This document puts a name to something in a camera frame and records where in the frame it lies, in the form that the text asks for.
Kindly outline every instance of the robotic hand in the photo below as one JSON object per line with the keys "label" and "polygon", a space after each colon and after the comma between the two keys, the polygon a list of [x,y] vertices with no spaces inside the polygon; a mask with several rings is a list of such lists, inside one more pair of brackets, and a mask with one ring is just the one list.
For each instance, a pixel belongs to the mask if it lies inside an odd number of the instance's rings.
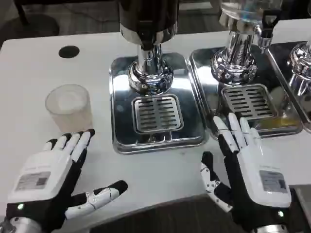
{"label": "robotic hand", "polygon": [[91,193],[71,195],[94,134],[93,129],[67,133],[28,158],[9,194],[1,233],[50,233],[60,229],[65,219],[90,214],[127,189],[125,181],[118,181]]}
{"label": "robotic hand", "polygon": [[204,152],[201,175],[207,194],[247,232],[287,232],[292,197],[275,153],[262,144],[245,118],[239,123],[230,113],[228,119],[229,128],[219,117],[213,120],[231,188],[214,172],[213,155]]}

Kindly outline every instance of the floor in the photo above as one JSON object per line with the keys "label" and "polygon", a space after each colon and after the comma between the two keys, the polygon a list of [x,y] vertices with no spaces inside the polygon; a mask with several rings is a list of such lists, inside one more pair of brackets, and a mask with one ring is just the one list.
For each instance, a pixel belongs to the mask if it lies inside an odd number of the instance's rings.
{"label": "floor", "polygon": [[[1,0],[0,24],[18,16],[12,0]],[[185,4],[179,11],[178,33],[201,33],[222,31],[219,24],[219,9],[213,9],[207,2],[200,9],[193,4]],[[56,19],[60,26],[60,35],[118,32],[119,15],[116,1],[88,2],[60,5],[29,5],[26,13],[46,14]]]}
{"label": "floor", "polygon": [[[297,202],[295,192],[288,219],[289,233],[311,230]],[[90,233],[245,233],[230,214],[207,195],[162,204],[93,228]]]}

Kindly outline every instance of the metal grate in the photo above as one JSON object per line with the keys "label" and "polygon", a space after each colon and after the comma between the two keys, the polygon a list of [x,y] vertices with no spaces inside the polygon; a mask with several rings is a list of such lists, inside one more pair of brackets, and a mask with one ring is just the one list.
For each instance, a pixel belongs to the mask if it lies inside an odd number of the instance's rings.
{"label": "metal grate", "polygon": [[222,96],[232,112],[240,113],[248,120],[277,116],[276,108],[264,85],[226,87],[222,90]]}
{"label": "metal grate", "polygon": [[143,97],[133,101],[135,127],[138,133],[160,133],[182,127],[177,97],[161,95]]}

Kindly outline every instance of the white table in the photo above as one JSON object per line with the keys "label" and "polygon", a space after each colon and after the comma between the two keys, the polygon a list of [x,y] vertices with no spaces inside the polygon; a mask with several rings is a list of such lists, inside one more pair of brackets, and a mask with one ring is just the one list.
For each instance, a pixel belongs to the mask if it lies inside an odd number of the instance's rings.
{"label": "white table", "polygon": [[[311,19],[283,21],[274,42],[307,40]],[[185,57],[199,48],[225,45],[228,32],[177,35],[163,45]],[[60,48],[75,45],[80,54],[58,56]],[[198,148],[137,155],[114,152],[111,140],[108,70],[121,56],[136,55],[136,46],[119,33],[73,35],[10,40],[0,51],[0,216],[5,215],[6,195],[26,158],[38,152],[60,132],[45,109],[44,100],[57,86],[76,83],[88,89],[96,135],[74,193],[92,191],[119,179],[129,188],[120,198],[94,214],[65,223],[63,232],[86,229],[159,203],[205,192],[200,177],[202,152],[215,157],[215,170],[228,183],[223,156],[212,138]],[[276,149],[288,184],[311,183],[311,134],[265,139]]]}

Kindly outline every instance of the black tap handle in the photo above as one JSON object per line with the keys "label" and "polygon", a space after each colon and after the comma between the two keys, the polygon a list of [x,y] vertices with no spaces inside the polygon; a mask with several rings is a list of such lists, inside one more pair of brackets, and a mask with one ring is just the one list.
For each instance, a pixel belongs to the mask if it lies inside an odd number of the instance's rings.
{"label": "black tap handle", "polygon": [[[262,37],[264,38],[272,38],[273,37],[273,28],[276,26],[276,24],[279,22],[281,18],[282,11],[280,9],[268,9],[264,10],[262,15]],[[275,16],[275,20],[273,22],[268,21],[268,16]]]}

